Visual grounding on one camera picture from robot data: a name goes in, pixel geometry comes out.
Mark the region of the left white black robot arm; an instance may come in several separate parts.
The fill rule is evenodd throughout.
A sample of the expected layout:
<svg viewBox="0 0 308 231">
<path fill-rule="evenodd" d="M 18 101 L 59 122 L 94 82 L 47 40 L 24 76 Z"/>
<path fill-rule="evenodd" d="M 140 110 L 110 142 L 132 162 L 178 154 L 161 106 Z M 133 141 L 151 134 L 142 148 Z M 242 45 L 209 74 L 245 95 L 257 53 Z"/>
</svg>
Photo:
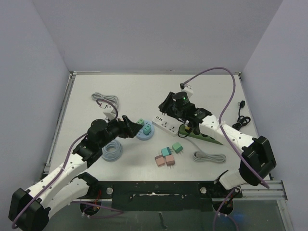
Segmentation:
<svg viewBox="0 0 308 231">
<path fill-rule="evenodd" d="M 106 122 L 96 119 L 87 133 L 70 146 L 62 164 L 26 190 L 14 192 L 9 210 L 12 228 L 41 231 L 50 218 L 72 201 L 98 192 L 97 179 L 86 172 L 103 154 L 102 149 L 115 138 L 134 138 L 142 125 L 123 116 Z"/>
</svg>

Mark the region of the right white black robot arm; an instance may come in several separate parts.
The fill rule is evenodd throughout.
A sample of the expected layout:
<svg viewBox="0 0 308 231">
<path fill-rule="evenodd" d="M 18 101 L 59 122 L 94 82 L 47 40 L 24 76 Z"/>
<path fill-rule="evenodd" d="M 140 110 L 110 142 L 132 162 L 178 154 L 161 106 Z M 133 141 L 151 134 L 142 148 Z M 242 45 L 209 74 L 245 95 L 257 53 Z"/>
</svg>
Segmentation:
<svg viewBox="0 0 308 231">
<path fill-rule="evenodd" d="M 241 160 L 239 168 L 224 172 L 214 185 L 218 196 L 224 197 L 232 188 L 243 184 L 269 188 L 264 178 L 277 164 L 267 138 L 255 138 L 235 130 L 210 111 L 196 107 L 184 91 L 170 92 L 158 108 L 161 113 L 186 122 L 193 132 L 214 138 L 238 155 Z"/>
</svg>

